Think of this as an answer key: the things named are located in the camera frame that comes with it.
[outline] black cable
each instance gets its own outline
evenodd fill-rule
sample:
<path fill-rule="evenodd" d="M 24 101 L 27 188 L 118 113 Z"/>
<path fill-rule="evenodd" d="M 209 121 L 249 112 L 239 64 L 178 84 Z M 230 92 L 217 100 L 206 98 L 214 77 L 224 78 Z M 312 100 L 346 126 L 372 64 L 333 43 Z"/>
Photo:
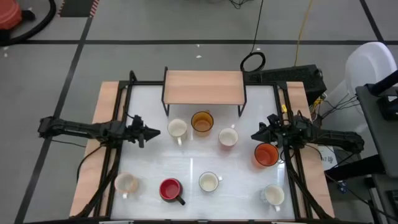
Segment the black cable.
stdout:
<path fill-rule="evenodd" d="M 241 0 L 240 2 L 234 2 L 233 0 L 229 0 L 230 3 L 234 6 L 235 9 L 241 9 L 242 5 L 249 0 Z"/>
<path fill-rule="evenodd" d="M 284 152 L 285 152 L 285 149 L 283 149 L 283 150 L 280 152 L 279 157 L 280 157 L 280 159 L 281 159 L 283 162 L 286 162 L 286 160 L 282 158 L 282 155 L 283 155 Z M 294 151 L 293 151 L 293 154 L 290 156 L 290 159 L 292 159 L 293 157 L 294 157 Z"/>
<path fill-rule="evenodd" d="M 132 117 L 131 115 L 129 115 L 129 113 L 127 111 L 124 112 L 129 118 L 134 119 L 134 117 Z"/>
<path fill-rule="evenodd" d="M 42 29 L 44 29 L 44 27 L 46 27 L 51 22 L 51 20 L 54 18 L 55 14 L 57 13 L 57 7 L 55 5 L 55 1 L 49 0 L 49 3 L 50 3 L 49 13 L 44 17 L 44 19 L 39 24 L 37 24 L 35 27 L 33 27 L 30 31 L 26 32 L 25 34 L 11 38 L 9 40 L 0 41 L 0 46 L 19 44 L 20 42 L 23 42 L 33 37 Z"/>
<path fill-rule="evenodd" d="M 79 166 L 77 167 L 76 182 L 79 181 L 79 175 L 80 175 L 80 168 L 81 168 L 81 165 L 83 165 L 84 161 L 85 161 L 89 156 L 91 156 L 91 155 L 94 154 L 96 151 L 98 151 L 99 149 L 101 149 L 101 147 L 102 147 L 102 145 L 99 145 L 98 148 L 94 149 L 94 151 L 92 151 L 91 153 L 89 153 L 87 156 L 85 156 L 85 157 L 81 160 Z"/>
<path fill-rule="evenodd" d="M 329 146 L 326 146 L 326 145 L 323 145 L 323 146 L 325 146 L 325 147 L 327 147 L 328 149 L 329 149 L 329 151 L 331 151 L 337 158 L 339 158 L 340 159 L 340 161 L 342 161 L 343 159 L 339 156 L 339 155 L 337 155 L 336 154 L 336 152 L 335 151 L 333 151 L 333 150 L 331 150 L 331 148 L 329 148 Z"/>
<path fill-rule="evenodd" d="M 335 168 L 336 166 L 342 164 L 343 162 L 345 162 L 347 159 L 351 158 L 354 154 L 352 153 L 351 155 L 347 156 L 345 159 L 343 159 L 342 161 L 340 161 L 339 163 L 337 163 L 336 165 L 334 165 L 331 169 Z"/>
<path fill-rule="evenodd" d="M 329 111 L 325 112 L 323 115 L 320 115 L 321 119 L 325 119 L 330 113 L 333 113 L 333 112 L 335 112 L 336 110 L 340 110 L 341 107 L 344 107 L 344 106 L 346 106 L 346 105 L 348 105 L 348 104 L 350 104 L 350 103 L 353 103 L 353 102 L 357 101 L 358 99 L 352 100 L 353 98 L 356 98 L 356 97 L 357 97 L 357 96 L 353 96 L 353 97 L 351 97 L 349 100 L 346 100 L 346 101 L 344 101 L 344 102 L 341 103 L 341 101 L 345 98 L 345 97 L 344 97 L 343 99 L 341 99 L 341 100 L 339 101 L 339 103 L 337 103 L 336 106 L 333 106 L 329 101 L 324 100 L 326 103 L 328 103 L 328 104 L 332 107 L 332 109 L 330 109 Z"/>
<path fill-rule="evenodd" d="M 251 47 L 251 51 L 250 51 L 250 53 L 248 54 L 248 56 L 246 56 L 243 60 L 242 60 L 242 62 L 241 62 L 241 71 L 242 72 L 258 72 L 258 71 L 261 71 L 263 68 L 264 68 L 264 66 L 266 65 L 266 56 L 264 55 L 264 53 L 262 53 L 262 52 L 254 52 L 253 53 L 253 50 L 254 50 L 254 46 L 255 46 L 255 44 L 256 44 L 256 39 L 257 39 L 257 32 L 258 32 L 258 30 L 259 30 L 259 24 L 260 24 L 260 18 L 261 18 L 261 11 L 262 11 L 262 4 L 264 3 L 264 0 L 261 0 L 261 5 L 260 5 L 260 12 L 259 12 L 259 18 L 258 18 L 258 20 L 257 20 L 257 27 L 256 27 L 256 34 L 254 35 L 254 40 L 253 40 L 253 45 L 252 45 L 252 47 Z M 246 62 L 246 60 L 247 59 L 249 59 L 250 57 L 252 57 L 253 55 L 259 55 L 261 58 L 262 58 L 262 62 L 261 62 L 261 64 L 260 64 L 260 66 L 258 66 L 256 69 L 254 69 L 253 71 L 246 71 L 245 69 L 244 69 L 244 63 Z"/>
<path fill-rule="evenodd" d="M 59 140 L 54 140 L 54 139 L 52 139 L 51 141 L 53 141 L 53 142 L 59 142 L 59 143 L 64 143 L 64 144 L 71 144 L 71 145 L 74 145 L 74 146 L 79 146 L 79 147 L 86 147 L 86 146 L 84 146 L 84 145 L 81 145 L 81 144 L 76 144 L 76 143 L 73 143 L 73 142 L 65 142 L 65 141 L 59 141 Z"/>
<path fill-rule="evenodd" d="M 357 104 L 351 105 L 351 106 L 344 106 L 344 107 L 341 107 L 341 108 L 337 108 L 336 110 L 334 110 L 334 111 L 328 113 L 326 116 L 322 116 L 322 119 L 323 119 L 323 118 L 326 118 L 329 114 L 332 114 L 332 113 L 334 113 L 334 112 L 336 112 L 336 111 L 338 111 L 338 110 L 343 110 L 343 109 L 351 108 L 351 107 L 353 107 L 353 106 L 358 106 L 358 105 L 360 105 L 360 103 L 357 103 Z"/>
<path fill-rule="evenodd" d="M 315 149 L 315 150 L 319 153 L 319 156 L 321 157 L 321 160 L 322 160 L 322 154 L 321 154 L 321 152 L 319 151 L 319 149 L 317 149 L 317 148 L 315 148 L 315 147 L 313 147 L 313 146 L 310 146 L 310 145 L 308 145 L 308 144 L 306 144 L 306 146 Z"/>
<path fill-rule="evenodd" d="M 326 176 L 328 179 L 330 179 L 331 181 L 333 181 L 334 183 L 338 184 L 340 187 L 347 189 L 347 190 L 348 190 L 351 194 L 353 194 L 356 198 L 358 198 L 360 201 L 362 201 L 363 203 L 365 203 L 366 205 L 368 205 L 370 209 L 373 209 L 375 212 L 379 212 L 379 213 L 383 214 L 385 217 L 390 218 L 390 219 L 392 219 L 392 220 L 398 222 L 398 218 L 397 218 L 397 217 L 394 217 L 394 216 L 392 216 L 392 215 L 389 215 L 389 214 L 387 214 L 386 212 L 383 212 L 382 210 L 379 210 L 379 209 L 375 208 L 373 205 L 371 205 L 371 204 L 367 203 L 367 201 L 363 200 L 360 196 L 358 196 L 358 195 L 357 195 L 355 192 L 353 192 L 351 189 L 347 188 L 347 186 L 341 186 L 341 184 L 340 184 L 337 180 L 331 178 L 328 174 L 325 173 L 325 176 Z"/>

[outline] wire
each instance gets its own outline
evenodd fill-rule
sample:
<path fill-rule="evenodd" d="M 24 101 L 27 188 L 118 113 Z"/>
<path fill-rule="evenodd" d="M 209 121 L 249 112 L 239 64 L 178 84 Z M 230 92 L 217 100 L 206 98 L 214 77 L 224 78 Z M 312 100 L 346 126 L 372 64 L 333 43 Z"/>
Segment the wire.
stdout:
<path fill-rule="evenodd" d="M 343 107 L 337 108 L 337 109 L 335 109 L 334 111 L 332 111 L 332 112 L 326 114 L 326 116 L 322 116 L 322 119 L 325 119 L 329 114 L 332 114 L 332 113 L 334 113 L 334 112 L 336 112 L 336 111 L 338 111 L 338 110 L 343 110 L 343 109 L 351 108 L 351 107 L 353 107 L 353 106 L 358 106 L 358 105 L 360 105 L 360 103 L 357 103 L 357 104 L 351 105 L 351 106 L 345 106 L 345 105 L 344 105 Z"/>
<path fill-rule="evenodd" d="M 315 149 L 315 150 L 319 153 L 320 159 L 322 160 L 322 154 L 321 154 L 321 152 L 319 151 L 319 149 L 317 149 L 317 148 L 315 148 L 315 147 L 313 147 L 313 146 L 310 146 L 309 144 L 306 144 L 306 146 Z"/>
<path fill-rule="evenodd" d="M 59 143 L 64 143 L 64 144 L 71 144 L 71 145 L 74 145 L 74 146 L 79 146 L 79 147 L 86 147 L 86 146 L 84 146 L 84 145 L 81 145 L 81 144 L 76 144 L 76 143 L 73 143 L 73 142 L 65 142 L 65 141 L 59 141 L 59 140 L 54 140 L 54 139 L 52 139 L 51 141 L 53 141 L 53 142 L 59 142 Z"/>
<path fill-rule="evenodd" d="M 260 24 L 261 11 L 262 11 L 262 5 L 263 5 L 263 3 L 264 3 L 264 0 L 261 0 L 259 18 L 258 18 L 258 20 L 257 20 L 256 34 L 254 35 L 254 40 L 253 40 L 253 45 L 252 45 L 252 47 L 251 47 L 251 51 L 250 51 L 250 53 L 249 53 L 249 54 L 242 60 L 242 62 L 241 62 L 240 68 L 241 68 L 241 71 L 242 71 L 242 72 L 258 72 L 258 71 L 261 71 L 261 70 L 264 68 L 264 66 L 266 65 L 266 56 L 264 55 L 264 53 L 262 53 L 262 52 L 254 52 L 254 53 L 253 53 L 254 46 L 255 46 L 255 44 L 256 44 L 256 39 L 257 39 L 257 32 L 258 32 L 258 30 L 259 30 L 259 24 Z M 253 55 L 258 55 L 258 56 L 260 56 L 260 57 L 262 58 L 261 64 L 260 64 L 260 66 L 258 66 L 256 69 L 254 69 L 254 70 L 252 70 L 252 71 L 246 71 L 246 70 L 244 69 L 244 66 L 243 66 L 243 65 L 244 65 L 245 61 L 246 61 L 247 59 L 249 59 L 250 57 L 252 57 Z"/>
<path fill-rule="evenodd" d="M 251 47 L 250 53 L 253 52 L 254 50 L 254 45 L 256 44 L 256 39 L 257 39 L 257 32 L 259 30 L 259 24 L 260 24 L 260 18 L 261 18 L 261 11 L 262 11 L 262 4 L 264 3 L 264 0 L 261 0 L 261 5 L 260 5 L 260 12 L 259 12 L 259 17 L 257 19 L 257 27 L 256 27 L 256 34 L 254 34 L 254 40 L 253 40 L 253 46 Z"/>
<path fill-rule="evenodd" d="M 308 9 L 307 9 L 307 11 L 305 12 L 304 20 L 303 20 L 303 23 L 302 23 L 301 28 L 300 28 L 300 33 L 298 34 L 297 45 L 296 45 L 296 56 L 295 56 L 295 59 L 294 59 L 294 66 L 296 66 L 296 64 L 297 64 L 297 58 L 299 57 L 299 45 L 300 45 L 300 40 L 301 40 L 301 36 L 302 36 L 302 34 L 303 34 L 303 30 L 304 30 L 305 23 L 306 23 L 307 20 L 308 20 L 308 15 L 310 14 L 311 6 L 312 6 L 312 0 L 310 0 L 310 3 L 308 4 Z"/>
<path fill-rule="evenodd" d="M 127 111 L 124 112 L 129 118 L 134 119 L 134 117 L 132 117 L 131 115 L 129 115 L 129 113 Z"/>
<path fill-rule="evenodd" d="M 342 164 L 343 162 L 345 162 L 347 159 L 351 158 L 354 154 L 352 153 L 351 155 L 347 156 L 345 159 L 343 159 L 342 161 L 340 161 L 339 163 L 337 163 L 336 165 L 334 165 L 331 169 L 335 168 L 336 166 Z"/>
<path fill-rule="evenodd" d="M 360 201 L 362 201 L 363 203 L 365 203 L 366 205 L 368 205 L 370 209 L 373 209 L 375 212 L 379 212 L 379 213 L 383 214 L 385 217 L 390 218 L 390 219 L 392 219 L 392 220 L 398 222 L 398 218 L 397 218 L 397 217 L 394 217 L 394 216 L 392 216 L 392 215 L 389 215 L 389 214 L 387 214 L 386 212 L 383 212 L 382 210 L 379 210 L 379 209 L 375 208 L 373 205 L 371 205 L 371 204 L 367 203 L 367 201 L 363 200 L 360 196 L 358 196 L 358 195 L 357 195 L 355 192 L 353 192 L 351 189 L 347 188 L 347 186 L 341 186 L 341 184 L 340 184 L 337 180 L 331 178 L 328 174 L 325 173 L 325 176 L 326 176 L 328 179 L 330 179 L 331 181 L 333 181 L 334 183 L 338 184 L 340 187 L 343 187 L 343 188 L 347 189 L 347 190 L 348 190 L 351 194 L 353 194 L 356 198 L 358 198 Z"/>
<path fill-rule="evenodd" d="M 282 155 L 283 155 L 284 152 L 285 152 L 285 149 L 283 149 L 283 150 L 280 152 L 279 157 L 280 157 L 280 159 L 281 159 L 283 162 L 286 162 L 286 160 L 282 158 Z M 294 157 L 294 151 L 293 151 L 293 154 L 290 156 L 290 159 L 292 159 L 293 157 Z"/>
<path fill-rule="evenodd" d="M 322 146 L 327 147 L 329 149 L 329 151 L 331 151 L 337 158 L 339 158 L 341 161 L 343 160 L 339 155 L 336 154 L 335 151 L 331 150 L 331 148 L 329 148 L 329 146 L 326 146 L 326 145 L 322 145 Z"/>
<path fill-rule="evenodd" d="M 357 97 L 357 96 L 353 96 L 353 97 L 351 97 L 350 99 L 348 99 L 348 100 L 346 100 L 346 101 L 344 101 L 344 102 L 341 102 L 341 101 L 343 101 L 343 99 L 341 99 L 341 100 L 337 103 L 336 106 L 333 106 L 329 101 L 324 100 L 324 102 L 328 103 L 328 104 L 332 107 L 332 109 L 328 110 L 328 111 L 325 112 L 323 115 L 320 115 L 320 116 L 321 116 L 321 119 L 325 119 L 329 114 L 334 113 L 336 110 L 345 109 L 345 106 L 346 106 L 346 105 L 348 105 L 348 104 L 350 104 L 350 103 L 353 103 L 353 102 L 355 102 L 355 101 L 358 100 L 358 99 L 353 100 L 353 98 L 356 98 L 356 97 Z"/>
<path fill-rule="evenodd" d="M 249 0 L 241 0 L 240 2 L 234 2 L 233 0 L 229 0 L 230 3 L 234 6 L 235 9 L 241 9 L 242 5 Z"/>
<path fill-rule="evenodd" d="M 92 154 L 94 154 L 96 151 L 98 151 L 99 149 L 101 149 L 101 147 L 102 147 L 102 145 L 100 144 L 100 145 L 98 146 L 98 148 L 94 149 L 91 153 L 89 153 L 87 156 L 85 156 L 85 157 L 81 160 L 79 166 L 77 167 L 76 182 L 79 181 L 79 175 L 80 175 L 80 168 L 81 168 L 81 165 L 83 165 L 84 161 L 85 161 L 88 157 L 90 157 L 90 156 L 91 156 Z"/>

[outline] yellow cable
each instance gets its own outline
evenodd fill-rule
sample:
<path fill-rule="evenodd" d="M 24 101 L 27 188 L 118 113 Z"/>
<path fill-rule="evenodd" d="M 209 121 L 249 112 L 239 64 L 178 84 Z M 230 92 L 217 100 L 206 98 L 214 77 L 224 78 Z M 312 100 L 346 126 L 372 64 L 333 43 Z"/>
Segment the yellow cable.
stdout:
<path fill-rule="evenodd" d="M 299 33 L 299 35 L 298 35 L 298 40 L 297 40 L 297 45 L 296 45 L 296 57 L 295 57 L 295 59 L 294 59 L 294 66 L 296 66 L 297 58 L 299 57 L 299 45 L 300 45 L 301 35 L 302 35 L 302 33 L 303 33 L 305 23 L 307 22 L 308 14 L 310 13 L 312 1 L 313 1 L 313 0 L 310 0 L 310 4 L 308 4 L 308 9 L 307 9 L 307 11 L 305 12 L 305 17 L 304 17 L 304 20 L 303 20 L 303 24 L 301 25 L 300 33 Z"/>

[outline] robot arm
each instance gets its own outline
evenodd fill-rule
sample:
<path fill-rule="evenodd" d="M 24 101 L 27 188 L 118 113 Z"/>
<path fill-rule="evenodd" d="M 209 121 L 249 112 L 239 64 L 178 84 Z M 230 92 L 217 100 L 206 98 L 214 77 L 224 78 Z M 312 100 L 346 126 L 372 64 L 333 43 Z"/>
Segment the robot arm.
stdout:
<path fill-rule="evenodd" d="M 160 134 L 159 130 L 144 126 L 143 120 L 135 115 L 132 124 L 126 127 L 122 121 L 108 121 L 105 123 L 85 124 L 73 121 L 65 121 L 52 116 L 42 118 L 37 130 L 42 138 L 54 137 L 60 134 L 78 136 L 88 139 L 97 139 L 105 144 L 116 144 L 127 140 L 144 147 L 144 140 L 149 141 Z"/>
<path fill-rule="evenodd" d="M 280 145 L 290 145 L 293 148 L 303 148 L 307 143 L 338 146 L 346 151 L 358 154 L 363 151 L 362 137 L 352 131 L 322 130 L 301 115 L 299 111 L 291 124 L 283 124 L 279 117 L 272 114 L 267 117 L 270 125 L 259 124 L 259 131 L 252 139 L 271 143 L 277 141 Z"/>

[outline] white table surface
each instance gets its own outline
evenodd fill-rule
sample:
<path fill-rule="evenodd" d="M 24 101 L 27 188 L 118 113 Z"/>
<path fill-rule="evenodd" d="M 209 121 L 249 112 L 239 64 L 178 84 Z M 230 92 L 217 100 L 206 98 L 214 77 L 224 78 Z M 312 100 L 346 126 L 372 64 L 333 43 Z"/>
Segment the white table surface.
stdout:
<path fill-rule="evenodd" d="M 259 122 L 268 124 L 267 116 L 277 113 L 271 86 L 247 86 L 248 102 L 242 117 L 237 106 L 228 105 L 170 105 L 166 116 L 160 98 L 161 86 L 134 86 L 129 114 L 138 114 L 146 125 L 161 134 L 145 143 L 124 142 L 119 172 L 129 172 L 139 178 L 137 192 L 128 199 L 115 193 L 112 219 L 207 219 L 207 220 L 292 220 L 294 212 L 285 164 L 258 170 L 251 162 L 260 142 L 250 135 L 258 131 Z M 211 134 L 195 136 L 190 124 L 197 111 L 209 110 L 214 117 Z M 180 118 L 188 124 L 188 138 L 182 147 L 172 139 L 167 124 Z M 235 124 L 238 143 L 229 152 L 218 143 L 221 129 Z M 206 172 L 222 176 L 214 192 L 204 192 L 198 184 Z M 186 204 L 168 203 L 159 195 L 159 185 L 167 178 L 176 178 L 183 185 L 182 198 Z M 281 211 L 276 212 L 260 199 L 260 191 L 269 184 L 280 185 L 285 193 Z"/>

